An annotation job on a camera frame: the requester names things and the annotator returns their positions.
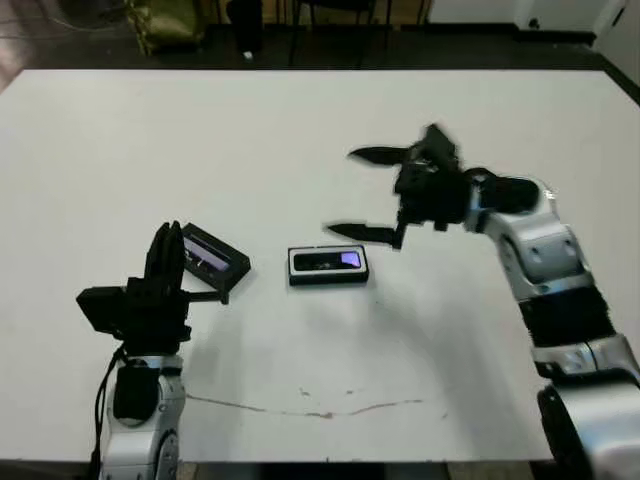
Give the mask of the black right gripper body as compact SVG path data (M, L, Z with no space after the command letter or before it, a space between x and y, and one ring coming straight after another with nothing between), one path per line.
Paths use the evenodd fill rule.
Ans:
M406 160L400 165L394 193L399 196L395 233L425 222L446 231L450 224L464 221L471 187L457 158Z

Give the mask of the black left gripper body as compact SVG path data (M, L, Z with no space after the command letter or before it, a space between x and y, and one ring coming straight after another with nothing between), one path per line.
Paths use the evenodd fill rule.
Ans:
M171 356L190 340L186 324L189 306L196 302L229 303L225 286L207 292L188 292L168 280L130 277L124 291L124 319L116 327L129 356Z

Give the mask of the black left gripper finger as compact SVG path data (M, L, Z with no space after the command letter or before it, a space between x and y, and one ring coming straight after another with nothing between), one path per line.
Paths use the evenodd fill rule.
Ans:
M170 224L163 223L156 231L146 254L144 279L148 281L165 282L167 279L165 242L170 233Z
M184 270L184 239L178 221L174 221L167 237L167 277L172 289L179 289Z

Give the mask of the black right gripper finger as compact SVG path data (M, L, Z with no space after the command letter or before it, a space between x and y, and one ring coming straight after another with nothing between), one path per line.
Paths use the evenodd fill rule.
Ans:
M403 164L410 151L410 147L365 146L350 151L347 157L373 166L392 167Z
M370 226L365 223L334 223L324 228L336 235L356 241L386 244L393 249L402 248L405 224L398 223L395 227Z

